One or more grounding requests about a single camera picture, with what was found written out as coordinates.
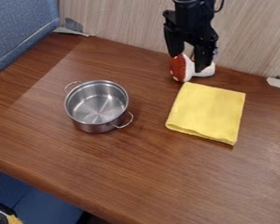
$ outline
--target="metal pot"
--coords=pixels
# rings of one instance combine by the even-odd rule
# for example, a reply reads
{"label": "metal pot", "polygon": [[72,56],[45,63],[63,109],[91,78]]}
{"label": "metal pot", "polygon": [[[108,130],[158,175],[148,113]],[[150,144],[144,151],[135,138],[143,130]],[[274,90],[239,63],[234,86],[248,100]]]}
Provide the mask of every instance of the metal pot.
{"label": "metal pot", "polygon": [[[67,90],[79,84],[69,93]],[[129,96],[123,87],[108,80],[93,80],[68,84],[64,107],[75,126],[88,133],[102,133],[112,129],[123,129],[132,123],[134,116],[120,126],[129,106]]]}

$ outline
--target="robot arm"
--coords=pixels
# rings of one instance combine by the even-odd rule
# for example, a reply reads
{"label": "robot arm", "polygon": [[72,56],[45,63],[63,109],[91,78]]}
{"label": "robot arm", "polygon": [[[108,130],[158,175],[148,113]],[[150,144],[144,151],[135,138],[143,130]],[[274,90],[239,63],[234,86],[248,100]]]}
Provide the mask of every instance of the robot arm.
{"label": "robot arm", "polygon": [[164,12],[164,35],[169,54],[175,58],[185,50],[185,42],[194,46],[195,72],[209,67],[217,52],[218,35],[211,26],[215,0],[173,0],[175,11]]}

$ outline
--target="wooden table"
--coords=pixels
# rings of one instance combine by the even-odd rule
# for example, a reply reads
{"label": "wooden table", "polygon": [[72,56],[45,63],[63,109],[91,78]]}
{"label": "wooden table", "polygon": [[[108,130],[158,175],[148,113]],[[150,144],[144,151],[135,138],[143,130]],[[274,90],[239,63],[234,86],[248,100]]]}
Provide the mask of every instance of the wooden table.
{"label": "wooden table", "polygon": [[[194,82],[247,93],[239,141],[173,132],[168,56],[52,34],[0,74],[0,170],[121,224],[280,223],[280,89],[219,68]],[[71,81],[130,95],[127,129],[89,135],[63,109]]]}

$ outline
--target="yellow cloth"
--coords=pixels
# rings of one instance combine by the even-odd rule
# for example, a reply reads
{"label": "yellow cloth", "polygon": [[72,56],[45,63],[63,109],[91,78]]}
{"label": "yellow cloth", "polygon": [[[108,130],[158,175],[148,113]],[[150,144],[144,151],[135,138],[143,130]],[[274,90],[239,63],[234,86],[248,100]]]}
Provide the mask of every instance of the yellow cloth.
{"label": "yellow cloth", "polygon": [[166,127],[235,145],[245,94],[186,82],[178,93]]}
{"label": "yellow cloth", "polygon": [[9,224],[23,224],[23,222],[14,215],[7,216]]}

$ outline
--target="wall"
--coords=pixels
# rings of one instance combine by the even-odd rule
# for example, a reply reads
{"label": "wall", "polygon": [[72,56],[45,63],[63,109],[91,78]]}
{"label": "wall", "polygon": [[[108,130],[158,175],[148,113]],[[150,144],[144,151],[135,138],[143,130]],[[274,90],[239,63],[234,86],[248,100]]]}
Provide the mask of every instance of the wall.
{"label": "wall", "polygon": [[[85,33],[164,53],[162,12],[172,7],[172,0],[60,0],[62,21],[74,19]],[[280,0],[226,0],[213,26],[218,65],[280,75]]]}

